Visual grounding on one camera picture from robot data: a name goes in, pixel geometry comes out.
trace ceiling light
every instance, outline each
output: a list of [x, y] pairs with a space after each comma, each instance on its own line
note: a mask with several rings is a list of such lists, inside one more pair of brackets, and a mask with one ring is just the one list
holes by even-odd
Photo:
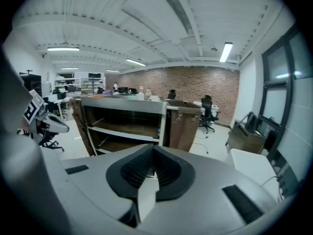
[[[302, 74], [302, 73], [301, 73], [300, 71], [295, 71], [295, 72], [294, 72], [294, 75], [296, 75], [296, 76], [301, 75], [301, 74]], [[276, 78], [286, 78], [286, 77], [289, 77], [289, 73], [276, 76]]]
[[79, 69], [79, 67], [65, 67], [65, 68], [61, 68], [62, 70], [77, 70]]
[[79, 47], [48, 47], [47, 50], [49, 51], [56, 51], [56, 50], [79, 50]]
[[221, 55], [221, 59], [220, 59], [221, 63], [225, 63], [225, 61], [226, 61], [226, 59], [227, 59], [227, 57], [231, 51], [231, 48], [233, 48], [233, 43], [226, 42], [225, 46], [224, 46], [223, 53]]
[[132, 60], [132, 59], [126, 59], [126, 61], [132, 62], [132, 63], [135, 63], [135, 64], [138, 64], [138, 65], [146, 66], [145, 64], [139, 63], [139, 62], [134, 61], [134, 60]]
[[120, 71], [116, 71], [116, 70], [106, 70], [106, 71], [111, 71], [111, 72], [120, 72]]

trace tiled floor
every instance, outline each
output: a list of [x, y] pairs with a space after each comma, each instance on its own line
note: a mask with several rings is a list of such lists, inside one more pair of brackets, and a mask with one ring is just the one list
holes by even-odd
[[56, 140], [59, 143], [58, 146], [62, 146], [64, 148], [64, 152], [62, 152], [61, 149], [55, 150], [59, 159], [78, 159], [86, 157], [88, 152], [79, 134], [75, 120], [66, 121], [66, 124], [69, 126], [69, 132], [60, 133], [55, 136], [53, 140]]
[[230, 131], [226, 127], [222, 127], [216, 124], [212, 125], [213, 130], [209, 129], [208, 134], [204, 127], [199, 127], [196, 132], [195, 139], [189, 150], [190, 153], [225, 161], [228, 152], [225, 143], [228, 139], [228, 132]]

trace red brick wall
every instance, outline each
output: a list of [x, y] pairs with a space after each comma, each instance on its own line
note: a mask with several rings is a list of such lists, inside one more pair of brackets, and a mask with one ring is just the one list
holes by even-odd
[[219, 122], [230, 124], [236, 107], [239, 90], [239, 72], [222, 68], [161, 68], [137, 71], [123, 75], [107, 75], [110, 88], [115, 80], [122, 86], [151, 89], [154, 95], [167, 97], [176, 90], [176, 99], [201, 101], [205, 94], [212, 96], [219, 107]]

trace white ceiling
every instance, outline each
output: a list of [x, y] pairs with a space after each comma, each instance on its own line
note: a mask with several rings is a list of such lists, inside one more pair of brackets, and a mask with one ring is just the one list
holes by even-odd
[[[238, 69], [272, 18], [279, 0], [27, 0], [13, 19], [54, 67], [118, 70], [170, 66]], [[64, 42], [80, 51], [49, 52]], [[224, 43], [234, 44], [220, 63]], [[142, 67], [126, 59], [141, 60]]]

